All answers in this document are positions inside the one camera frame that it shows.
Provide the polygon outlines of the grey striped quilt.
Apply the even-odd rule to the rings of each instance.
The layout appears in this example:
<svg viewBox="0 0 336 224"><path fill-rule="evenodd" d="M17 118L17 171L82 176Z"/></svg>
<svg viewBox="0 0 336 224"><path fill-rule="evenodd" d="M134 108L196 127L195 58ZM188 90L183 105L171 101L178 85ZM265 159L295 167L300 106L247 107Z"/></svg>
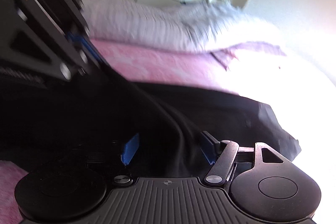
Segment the grey striped quilt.
<svg viewBox="0 0 336 224"><path fill-rule="evenodd" d="M225 4L153 7L130 0L82 0L92 39L162 51L202 53L229 47L246 15Z"/></svg>

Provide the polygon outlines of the black trousers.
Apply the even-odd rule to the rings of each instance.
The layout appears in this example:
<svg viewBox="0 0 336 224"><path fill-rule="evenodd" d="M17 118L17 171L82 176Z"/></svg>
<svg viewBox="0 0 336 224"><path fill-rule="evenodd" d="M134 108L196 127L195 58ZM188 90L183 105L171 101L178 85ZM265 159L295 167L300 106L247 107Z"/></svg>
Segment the black trousers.
<svg viewBox="0 0 336 224"><path fill-rule="evenodd" d="M204 176L205 131L243 147L266 143L288 160L301 151L269 105L231 93L134 83L110 68L68 83L1 69L1 159L27 172L88 164L121 172L137 136L130 173Z"/></svg>

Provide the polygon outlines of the pink rose bedsheet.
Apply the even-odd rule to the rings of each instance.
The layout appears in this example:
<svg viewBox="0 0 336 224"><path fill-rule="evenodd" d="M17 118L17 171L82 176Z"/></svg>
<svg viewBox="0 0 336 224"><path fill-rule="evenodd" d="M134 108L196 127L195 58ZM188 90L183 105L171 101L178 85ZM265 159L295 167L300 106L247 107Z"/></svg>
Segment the pink rose bedsheet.
<svg viewBox="0 0 336 224"><path fill-rule="evenodd" d="M112 68L128 80L243 93L243 77L234 70L226 71L211 53L168 53L103 40L92 42ZM1 223L22 220L14 204L14 187L25 174L27 172L14 163L1 160Z"/></svg>

